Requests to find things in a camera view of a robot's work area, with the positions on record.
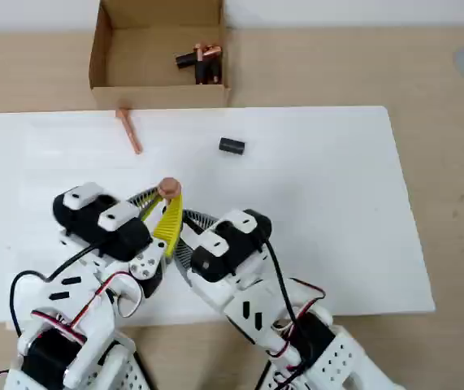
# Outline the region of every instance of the battery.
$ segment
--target battery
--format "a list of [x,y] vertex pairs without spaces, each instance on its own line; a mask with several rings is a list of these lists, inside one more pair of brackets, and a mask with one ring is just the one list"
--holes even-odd
[[245,152],[245,143],[223,137],[219,143],[219,149],[224,152],[243,154]]

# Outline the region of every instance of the white bracket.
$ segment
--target white bracket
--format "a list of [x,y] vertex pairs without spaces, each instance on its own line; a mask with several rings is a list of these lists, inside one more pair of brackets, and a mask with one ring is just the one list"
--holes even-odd
[[99,195],[103,194],[103,188],[96,183],[85,183],[79,187],[70,189],[63,194],[63,205],[71,210],[79,210],[92,203]]
[[147,280],[156,275],[162,261],[167,242],[152,237],[147,248],[128,263],[131,275],[139,280]]
[[132,218],[140,214],[140,209],[129,202],[119,202],[100,214],[98,226],[108,232],[115,232]]

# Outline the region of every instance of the black cylinder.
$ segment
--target black cylinder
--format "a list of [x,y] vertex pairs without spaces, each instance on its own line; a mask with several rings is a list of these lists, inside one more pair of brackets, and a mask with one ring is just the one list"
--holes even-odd
[[245,152],[245,143],[229,138],[221,138],[219,149],[234,154],[243,154]]
[[179,69],[184,67],[191,67],[197,61],[197,54],[195,52],[179,55],[176,57],[176,65]]

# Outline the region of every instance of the red wire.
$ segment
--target red wire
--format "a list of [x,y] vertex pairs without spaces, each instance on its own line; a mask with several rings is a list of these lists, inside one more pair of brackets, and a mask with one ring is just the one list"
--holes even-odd
[[86,341],[86,337],[84,335],[81,335],[80,333],[76,332],[76,331],[73,331],[68,325],[65,325],[61,322],[59,322],[56,318],[54,317],[51,317],[50,315],[46,314],[46,313],[42,313],[41,311],[39,310],[33,310],[31,312],[31,314],[33,315],[36,315],[37,317],[40,317],[40,318],[44,318],[44,319],[47,319],[48,321],[50,321],[51,323],[53,323],[58,329],[60,329],[61,331],[64,331],[66,333],[69,333],[75,337],[78,337],[80,340],[82,341]]
[[[317,297],[317,298],[312,299],[311,301],[307,302],[307,305],[305,305],[304,308],[302,309],[302,311],[298,314],[297,319],[300,319],[305,313],[307,313],[309,311],[310,307],[312,305],[314,305],[316,301],[318,301],[320,299],[323,299],[325,297],[325,292],[321,288],[317,287],[317,289],[319,291],[323,292],[323,297]],[[287,335],[283,334],[284,338],[286,339],[286,344],[284,344],[284,347],[282,347],[282,349],[279,352],[277,352],[275,355],[273,355],[273,354],[271,354],[271,352],[268,351],[267,354],[270,355],[272,358],[280,358],[283,355],[283,353],[286,352],[286,349],[288,349],[288,347],[289,347],[289,337],[291,336],[292,333],[293,333],[293,327],[290,328],[289,334],[287,334]]]
[[320,288],[318,286],[315,286],[314,284],[307,283],[304,280],[300,280],[300,279],[297,279],[297,278],[290,278],[290,279],[297,282],[297,283],[299,283],[299,284],[302,284],[302,285],[304,285],[306,287],[312,288],[312,289],[314,289],[316,291],[320,291],[322,293],[322,295],[323,295],[322,298],[320,298],[320,299],[324,299],[326,297],[326,291],[323,288]]
[[103,284],[96,290],[96,292],[94,293],[93,297],[89,300],[89,302],[87,302],[87,305],[84,306],[84,308],[82,310],[80,310],[80,313],[78,313],[76,315],[76,317],[71,321],[71,324],[70,324],[70,327],[74,327],[82,318],[82,316],[85,314],[85,312],[87,311],[87,309],[89,308],[89,305],[91,304],[91,302],[94,300],[95,297],[97,297],[98,295],[100,295],[103,291],[105,291],[107,285],[109,285],[109,283],[114,279],[115,276],[117,275],[129,275],[130,274],[128,272],[125,272],[125,271],[118,271],[118,272],[115,272],[114,274],[112,274],[111,276],[109,276],[105,282],[103,282]]

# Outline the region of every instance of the perforated plastic plate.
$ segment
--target perforated plastic plate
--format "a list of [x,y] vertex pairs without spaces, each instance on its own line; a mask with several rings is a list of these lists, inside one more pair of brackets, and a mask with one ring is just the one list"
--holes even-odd
[[[96,378],[101,367],[95,370],[87,379],[82,390],[94,390],[96,388]],[[4,385],[5,390],[46,390],[39,383],[29,378],[20,370],[11,369]],[[119,380],[111,390],[152,390],[151,384],[147,382],[145,374],[140,368],[134,357],[128,361],[122,370]]]

